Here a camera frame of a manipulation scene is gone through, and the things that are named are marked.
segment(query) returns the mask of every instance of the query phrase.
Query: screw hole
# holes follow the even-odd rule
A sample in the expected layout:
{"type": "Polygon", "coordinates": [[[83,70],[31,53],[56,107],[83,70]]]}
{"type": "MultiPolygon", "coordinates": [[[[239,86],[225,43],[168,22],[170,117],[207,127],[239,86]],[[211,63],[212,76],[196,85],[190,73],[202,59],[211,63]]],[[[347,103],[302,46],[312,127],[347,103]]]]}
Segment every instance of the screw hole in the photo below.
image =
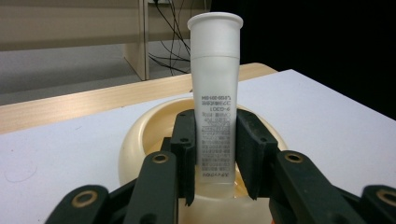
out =
{"type": "Polygon", "coordinates": [[[295,153],[286,154],[285,158],[286,158],[286,160],[291,161],[291,162],[296,162],[296,163],[303,162],[303,158],[300,155],[295,154],[295,153]]]}
{"type": "Polygon", "coordinates": [[[95,202],[98,197],[96,191],[84,190],[73,198],[72,205],[76,208],[81,208],[95,202]]]}
{"type": "Polygon", "coordinates": [[[391,190],[380,189],[376,196],[384,203],[396,207],[396,192],[391,190]]]}
{"type": "Polygon", "coordinates": [[[158,154],[152,158],[152,161],[154,161],[155,163],[164,163],[168,160],[169,160],[168,156],[164,154],[158,154]]]}

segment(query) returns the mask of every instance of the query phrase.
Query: white plastic tube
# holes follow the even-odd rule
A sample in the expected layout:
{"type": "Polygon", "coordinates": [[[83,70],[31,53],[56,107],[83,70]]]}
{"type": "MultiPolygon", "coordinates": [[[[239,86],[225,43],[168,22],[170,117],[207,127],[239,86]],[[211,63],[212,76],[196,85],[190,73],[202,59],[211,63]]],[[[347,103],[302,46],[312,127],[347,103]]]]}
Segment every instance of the white plastic tube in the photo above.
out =
{"type": "Polygon", "coordinates": [[[240,17],[224,12],[197,15],[191,30],[191,73],[197,126],[198,180],[235,179],[236,96],[240,17]]]}

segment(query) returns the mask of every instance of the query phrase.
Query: wire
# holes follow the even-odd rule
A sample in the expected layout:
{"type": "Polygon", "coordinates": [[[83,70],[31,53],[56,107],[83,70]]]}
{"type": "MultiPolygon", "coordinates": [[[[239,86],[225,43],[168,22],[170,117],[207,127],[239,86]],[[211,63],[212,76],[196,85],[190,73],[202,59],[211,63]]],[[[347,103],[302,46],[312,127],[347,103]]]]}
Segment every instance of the wire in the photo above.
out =
{"type": "Polygon", "coordinates": [[[192,6],[194,5],[194,0],[191,1],[190,5],[190,18],[192,17],[192,6]]]}
{"type": "Polygon", "coordinates": [[[171,67],[171,66],[167,65],[166,63],[162,63],[162,62],[156,60],[156,59],[155,59],[154,57],[152,57],[152,56],[149,56],[149,57],[150,57],[150,59],[151,59],[152,61],[154,61],[155,63],[157,63],[157,64],[159,64],[159,65],[161,65],[161,66],[163,66],[163,67],[172,68],[172,69],[174,69],[174,70],[176,70],[176,71],[178,71],[178,72],[181,72],[181,73],[183,73],[183,74],[187,74],[187,73],[188,73],[188,72],[183,71],[183,70],[180,70],[180,69],[178,69],[178,68],[171,67]]]}
{"type": "Polygon", "coordinates": [[[166,63],[162,63],[157,59],[165,59],[165,58],[161,58],[161,57],[157,57],[154,56],[152,54],[149,55],[150,59],[153,60],[155,63],[159,64],[160,66],[163,67],[167,67],[169,68],[171,75],[174,76],[174,70],[178,71],[178,72],[182,72],[182,73],[187,73],[184,72],[180,69],[176,69],[175,65],[177,62],[182,61],[182,62],[189,62],[190,60],[188,59],[184,59],[182,57],[180,57],[179,55],[176,55],[173,51],[174,51],[174,45],[175,45],[175,38],[178,37],[178,42],[179,42],[179,48],[178,48],[178,54],[180,54],[181,51],[181,46],[184,46],[184,48],[186,49],[187,53],[190,55],[190,46],[184,41],[184,38],[182,36],[182,33],[180,32],[180,28],[179,28],[179,22],[180,22],[180,12],[182,10],[182,7],[184,5],[184,0],[181,3],[181,7],[180,10],[178,12],[178,14],[176,15],[176,7],[173,1],[169,1],[170,3],[170,9],[172,12],[172,16],[173,16],[173,25],[171,24],[171,22],[166,19],[166,17],[163,15],[162,11],[160,10],[159,6],[158,6],[158,1],[155,1],[155,7],[157,8],[157,10],[159,11],[159,13],[161,14],[161,16],[164,18],[164,20],[166,21],[166,23],[168,24],[168,26],[172,29],[173,34],[172,34],[172,42],[171,42],[171,46],[170,49],[168,47],[165,46],[165,44],[161,41],[163,47],[170,53],[169,54],[169,58],[166,58],[167,60],[169,60],[169,64],[166,63]]]}

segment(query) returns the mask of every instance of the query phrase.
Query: beige bowl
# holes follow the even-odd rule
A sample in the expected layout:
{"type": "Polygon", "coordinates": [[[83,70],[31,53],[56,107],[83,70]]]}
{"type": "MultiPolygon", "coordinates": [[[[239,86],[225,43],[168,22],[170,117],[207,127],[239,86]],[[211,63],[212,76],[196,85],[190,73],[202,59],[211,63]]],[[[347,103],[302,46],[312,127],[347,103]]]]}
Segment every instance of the beige bowl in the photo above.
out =
{"type": "MultiPolygon", "coordinates": [[[[171,137],[178,113],[193,109],[192,97],[180,98],[157,105],[140,117],[131,127],[120,150],[119,176],[122,185],[138,177],[143,159],[161,148],[164,137],[171,137]]],[[[238,108],[248,110],[241,105],[238,108]]],[[[286,144],[276,130],[263,118],[259,119],[278,141],[280,150],[286,144]]],[[[239,171],[233,188],[220,189],[221,194],[196,187],[195,200],[190,207],[179,206],[179,223],[271,223],[272,218],[267,199],[253,201],[248,197],[239,171]],[[232,197],[224,191],[232,191],[232,197]]]]}

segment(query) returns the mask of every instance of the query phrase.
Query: wooden table edge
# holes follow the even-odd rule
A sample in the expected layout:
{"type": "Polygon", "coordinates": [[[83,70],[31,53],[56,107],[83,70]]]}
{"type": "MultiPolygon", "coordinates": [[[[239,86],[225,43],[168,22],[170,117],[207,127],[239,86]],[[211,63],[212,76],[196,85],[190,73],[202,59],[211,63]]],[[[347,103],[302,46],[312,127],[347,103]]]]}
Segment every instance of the wooden table edge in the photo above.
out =
{"type": "MultiPolygon", "coordinates": [[[[276,70],[262,63],[243,64],[240,66],[239,80],[248,80],[275,72],[276,70]]],[[[0,106],[0,133],[12,133],[127,105],[162,99],[188,93],[191,89],[191,74],[187,74],[2,105],[0,106]]]]}

